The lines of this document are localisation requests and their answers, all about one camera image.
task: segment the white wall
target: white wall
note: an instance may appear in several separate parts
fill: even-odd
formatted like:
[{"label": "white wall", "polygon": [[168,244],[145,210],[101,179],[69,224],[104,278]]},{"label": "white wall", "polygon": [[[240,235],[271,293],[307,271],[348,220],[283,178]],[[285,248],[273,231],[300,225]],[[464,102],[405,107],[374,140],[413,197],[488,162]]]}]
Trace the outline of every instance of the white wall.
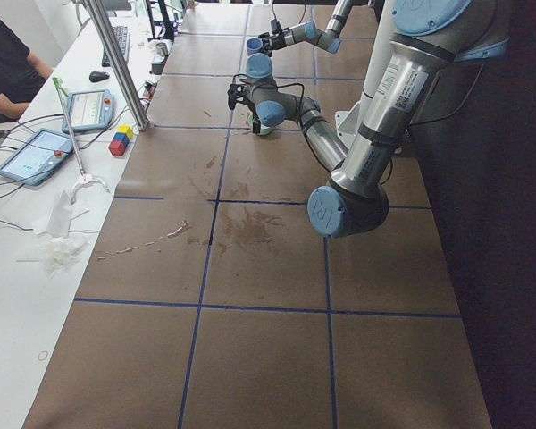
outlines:
[{"label": "white wall", "polygon": [[62,0],[0,0],[0,19],[40,58],[56,66],[80,26],[72,3]]}]

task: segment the red block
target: red block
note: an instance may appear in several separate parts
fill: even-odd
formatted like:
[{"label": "red block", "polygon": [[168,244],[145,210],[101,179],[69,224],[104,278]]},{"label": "red block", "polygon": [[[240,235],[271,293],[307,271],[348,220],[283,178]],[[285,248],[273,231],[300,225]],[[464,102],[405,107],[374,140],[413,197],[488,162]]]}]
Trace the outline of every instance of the red block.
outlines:
[{"label": "red block", "polygon": [[114,140],[109,144],[109,151],[114,156],[123,155],[125,153],[125,149],[126,149],[125,145],[123,144],[122,141],[119,141],[119,140]]},{"label": "red block", "polygon": [[114,156],[121,156],[129,145],[129,138],[122,132],[117,132],[113,136],[113,141],[109,144],[109,151]]}]

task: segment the yellow block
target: yellow block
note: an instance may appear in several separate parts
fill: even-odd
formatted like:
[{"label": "yellow block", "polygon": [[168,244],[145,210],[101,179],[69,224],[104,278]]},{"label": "yellow block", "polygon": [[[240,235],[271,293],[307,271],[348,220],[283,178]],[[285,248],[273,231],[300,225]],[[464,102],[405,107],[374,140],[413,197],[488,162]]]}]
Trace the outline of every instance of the yellow block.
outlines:
[{"label": "yellow block", "polygon": [[122,132],[123,134],[126,134],[127,135],[127,138],[129,140],[132,140],[133,139],[133,130],[131,129],[131,127],[129,125],[121,125],[118,129],[117,129],[117,132]]}]

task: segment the keyboard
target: keyboard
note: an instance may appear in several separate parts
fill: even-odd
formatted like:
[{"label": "keyboard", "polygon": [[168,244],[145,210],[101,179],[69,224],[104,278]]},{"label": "keyboard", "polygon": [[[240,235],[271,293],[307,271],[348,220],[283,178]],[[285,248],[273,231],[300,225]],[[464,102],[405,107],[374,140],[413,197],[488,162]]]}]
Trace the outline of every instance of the keyboard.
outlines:
[{"label": "keyboard", "polygon": [[[121,49],[121,54],[125,58],[125,63],[129,60],[129,45],[130,45],[130,28],[125,25],[116,25],[113,27],[113,34],[117,38],[117,44]],[[109,56],[107,56],[106,51],[104,50],[104,56],[101,59],[102,67],[109,67]]]}]

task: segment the white desk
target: white desk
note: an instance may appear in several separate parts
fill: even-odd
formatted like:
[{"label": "white desk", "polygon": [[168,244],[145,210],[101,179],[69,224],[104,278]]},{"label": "white desk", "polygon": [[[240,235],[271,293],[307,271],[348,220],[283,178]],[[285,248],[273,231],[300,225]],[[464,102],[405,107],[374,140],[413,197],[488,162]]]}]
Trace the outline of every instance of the white desk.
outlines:
[{"label": "white desk", "polygon": [[[147,43],[139,46],[142,39],[136,25],[132,29],[129,66],[135,86],[139,88],[150,77],[152,55]],[[113,71],[109,80],[90,83],[88,75],[93,70],[103,70],[101,56],[103,48],[95,27],[89,25],[54,71],[54,76],[63,79],[69,91],[108,88],[115,96],[116,114],[126,105]],[[48,80],[40,90],[21,122],[46,114],[58,114],[61,107],[54,84]],[[118,124],[133,125],[129,112],[123,114]],[[60,130],[61,119],[29,123],[33,130],[41,127]],[[113,199],[115,185],[121,178],[131,148],[121,158],[113,157],[107,146],[115,129],[104,133],[83,151],[82,159],[88,172],[105,179],[110,193],[96,184],[78,191],[77,200],[84,203],[89,212],[72,221],[75,230],[99,230]],[[12,133],[15,139],[27,139],[28,130],[22,127]],[[81,135],[83,143],[96,134]],[[20,143],[7,139],[4,145],[19,146]],[[11,154],[0,151],[0,164]],[[0,199],[0,219],[29,228],[38,218],[48,216],[59,193],[79,178],[77,163],[72,157],[62,168],[37,188],[24,187],[11,196]],[[0,182],[8,181],[0,177]],[[0,186],[0,196],[17,185]],[[24,418],[34,400],[49,358],[54,350],[63,322],[71,306],[74,293],[86,268],[96,242],[97,234],[83,234],[87,244],[79,253],[75,263],[61,267],[51,275],[44,262],[17,262],[18,257],[36,248],[41,239],[32,231],[20,231],[0,223],[0,428],[22,426]]]}]

